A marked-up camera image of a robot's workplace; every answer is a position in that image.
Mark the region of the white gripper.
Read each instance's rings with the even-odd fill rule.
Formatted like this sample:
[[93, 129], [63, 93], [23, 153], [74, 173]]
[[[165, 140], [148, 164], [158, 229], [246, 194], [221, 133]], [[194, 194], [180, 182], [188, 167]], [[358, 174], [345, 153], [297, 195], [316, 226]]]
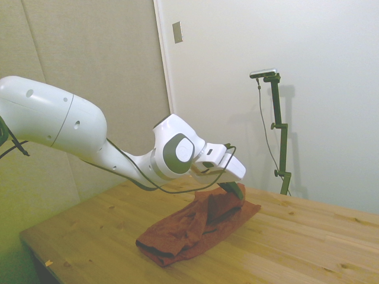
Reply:
[[228, 193], [233, 193], [238, 198], [245, 197], [237, 183], [243, 179], [245, 173], [244, 165], [231, 153], [204, 154], [192, 164], [192, 176], [196, 181], [205, 184], [218, 178], [216, 183], [219, 187]]

